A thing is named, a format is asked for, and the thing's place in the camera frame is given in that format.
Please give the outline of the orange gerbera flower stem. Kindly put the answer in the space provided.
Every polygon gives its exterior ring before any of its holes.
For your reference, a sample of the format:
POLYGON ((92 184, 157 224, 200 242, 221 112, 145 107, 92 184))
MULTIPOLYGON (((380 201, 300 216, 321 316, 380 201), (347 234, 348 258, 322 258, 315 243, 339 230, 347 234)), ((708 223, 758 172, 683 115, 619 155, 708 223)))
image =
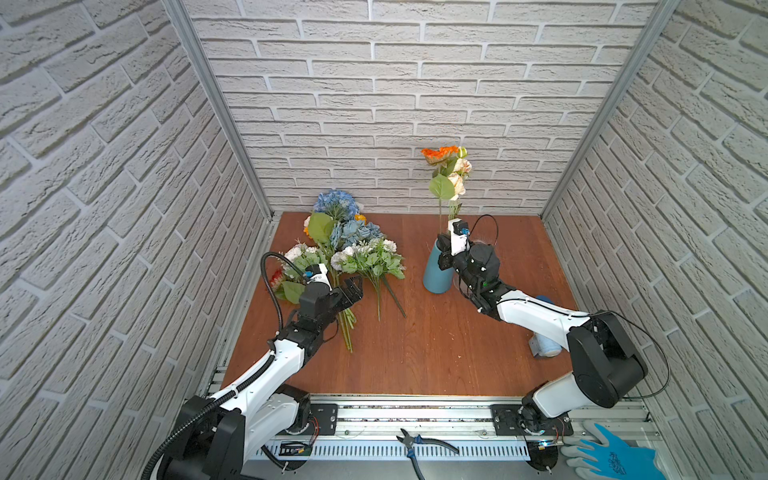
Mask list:
POLYGON ((460 159, 461 149, 458 146, 439 147, 437 149, 424 148, 420 153, 432 169, 428 189, 437 201, 437 233, 442 233, 445 227, 444 209, 452 209, 459 197, 457 186, 452 181, 452 177, 460 159))

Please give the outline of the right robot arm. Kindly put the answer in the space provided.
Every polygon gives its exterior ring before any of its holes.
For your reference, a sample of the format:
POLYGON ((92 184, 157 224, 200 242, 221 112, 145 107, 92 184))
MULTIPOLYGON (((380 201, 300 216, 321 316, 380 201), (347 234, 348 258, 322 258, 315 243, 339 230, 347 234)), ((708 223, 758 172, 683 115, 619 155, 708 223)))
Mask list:
POLYGON ((647 364, 617 314, 569 310, 504 283, 494 247, 471 241, 463 222, 457 232, 439 234, 436 246, 439 268, 458 275, 479 313, 540 334, 569 353, 569 373, 523 398, 518 414, 527 430, 539 431, 544 421, 584 406, 611 408, 645 379, 647 364))

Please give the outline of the peach rose flower stem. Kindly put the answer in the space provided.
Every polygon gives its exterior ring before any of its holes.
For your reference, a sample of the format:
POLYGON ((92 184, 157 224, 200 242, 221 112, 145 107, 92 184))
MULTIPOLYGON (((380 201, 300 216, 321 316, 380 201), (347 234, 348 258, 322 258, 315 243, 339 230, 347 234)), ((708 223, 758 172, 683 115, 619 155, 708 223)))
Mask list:
POLYGON ((472 172, 472 164, 468 160, 468 153, 464 147, 459 147, 457 159, 453 164, 448 179, 453 185, 454 194, 449 200, 449 218, 457 218, 461 210, 461 197, 466 193, 465 183, 472 172))

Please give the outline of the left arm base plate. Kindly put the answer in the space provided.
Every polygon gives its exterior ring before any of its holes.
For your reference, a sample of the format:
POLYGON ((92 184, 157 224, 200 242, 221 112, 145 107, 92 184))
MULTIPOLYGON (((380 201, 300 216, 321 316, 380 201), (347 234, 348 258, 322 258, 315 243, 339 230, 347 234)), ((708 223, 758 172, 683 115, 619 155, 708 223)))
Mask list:
POLYGON ((335 403, 311 403, 299 409, 296 421, 281 435, 334 436, 338 423, 339 406, 335 403))

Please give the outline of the white lilac flower bouquet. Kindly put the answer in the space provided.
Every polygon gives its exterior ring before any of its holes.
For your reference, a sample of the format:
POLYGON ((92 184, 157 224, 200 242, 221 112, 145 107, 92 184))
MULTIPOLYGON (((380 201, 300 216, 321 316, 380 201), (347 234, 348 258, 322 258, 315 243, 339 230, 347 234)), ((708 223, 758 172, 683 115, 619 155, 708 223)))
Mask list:
POLYGON ((370 239, 345 247, 331 257, 331 266, 338 272, 360 274, 368 279, 376 294, 377 317, 381 320, 381 284, 387 275, 405 278, 403 257, 394 241, 370 239))

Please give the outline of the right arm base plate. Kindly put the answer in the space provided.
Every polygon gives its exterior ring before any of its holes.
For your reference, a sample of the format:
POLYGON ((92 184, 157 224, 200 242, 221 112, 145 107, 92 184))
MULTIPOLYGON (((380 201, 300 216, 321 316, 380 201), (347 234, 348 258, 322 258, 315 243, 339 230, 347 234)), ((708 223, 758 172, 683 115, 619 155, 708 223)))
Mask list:
POLYGON ((493 404, 491 418, 497 436, 564 437, 574 434, 570 417, 539 415, 532 407, 520 404, 493 404))

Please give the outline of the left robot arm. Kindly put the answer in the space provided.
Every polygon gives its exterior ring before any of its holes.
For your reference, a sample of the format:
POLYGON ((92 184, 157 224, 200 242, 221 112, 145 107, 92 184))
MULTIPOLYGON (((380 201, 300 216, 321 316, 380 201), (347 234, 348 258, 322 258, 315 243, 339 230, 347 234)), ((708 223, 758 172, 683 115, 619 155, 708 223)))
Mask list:
POLYGON ((336 316, 364 296, 355 275, 330 287, 314 275, 298 313, 269 341, 266 354, 209 397, 194 396, 174 430, 150 456, 143 479, 239 479, 243 465, 268 440, 294 426, 308 394, 286 384, 324 343, 336 316))

